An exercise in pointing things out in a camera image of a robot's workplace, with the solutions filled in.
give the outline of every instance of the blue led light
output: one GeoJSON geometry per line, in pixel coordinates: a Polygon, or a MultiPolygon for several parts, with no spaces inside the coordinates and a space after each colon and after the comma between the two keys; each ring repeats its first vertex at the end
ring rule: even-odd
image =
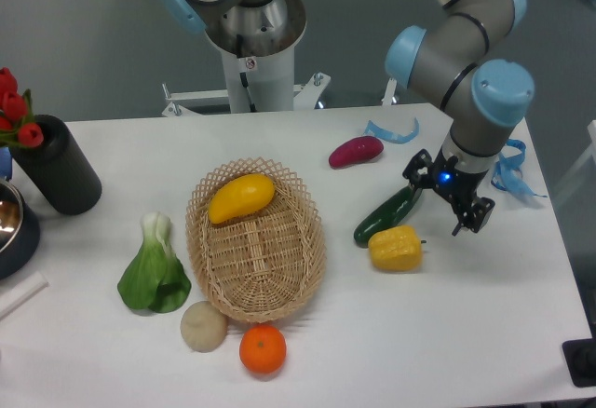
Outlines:
{"type": "Polygon", "coordinates": [[[439,184],[447,184],[452,179],[452,175],[449,172],[441,172],[439,174],[439,184]]]}

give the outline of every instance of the green cucumber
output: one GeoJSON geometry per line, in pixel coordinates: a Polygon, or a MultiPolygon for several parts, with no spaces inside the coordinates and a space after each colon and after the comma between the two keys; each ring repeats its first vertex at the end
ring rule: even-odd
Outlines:
{"type": "Polygon", "coordinates": [[[371,212],[354,231],[354,240],[358,246],[366,248],[369,239],[380,231],[397,226],[403,218],[412,210],[418,198],[422,194],[422,189],[414,192],[408,185],[401,189],[397,194],[371,212]]]}

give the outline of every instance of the bok choy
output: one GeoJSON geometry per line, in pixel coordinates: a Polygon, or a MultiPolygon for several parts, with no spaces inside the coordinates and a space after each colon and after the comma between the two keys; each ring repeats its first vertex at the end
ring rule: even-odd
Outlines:
{"type": "Polygon", "coordinates": [[[171,220],[161,212],[141,218],[142,245],[118,282],[118,292],[128,308],[149,308],[157,313],[180,308],[191,283],[169,243],[171,220]]]}

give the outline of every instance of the orange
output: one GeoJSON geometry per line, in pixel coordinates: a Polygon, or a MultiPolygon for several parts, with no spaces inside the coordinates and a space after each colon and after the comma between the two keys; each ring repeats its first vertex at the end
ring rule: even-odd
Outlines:
{"type": "Polygon", "coordinates": [[[286,340],[268,324],[259,324],[244,333],[240,342],[240,360],[249,371],[270,374],[286,360],[286,340]]]}

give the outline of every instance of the dark blue bowl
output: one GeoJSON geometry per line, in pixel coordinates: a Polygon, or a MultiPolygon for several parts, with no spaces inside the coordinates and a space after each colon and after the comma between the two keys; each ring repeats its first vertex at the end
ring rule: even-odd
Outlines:
{"type": "Polygon", "coordinates": [[[37,216],[19,190],[0,179],[0,279],[19,271],[39,244],[37,216]]]}

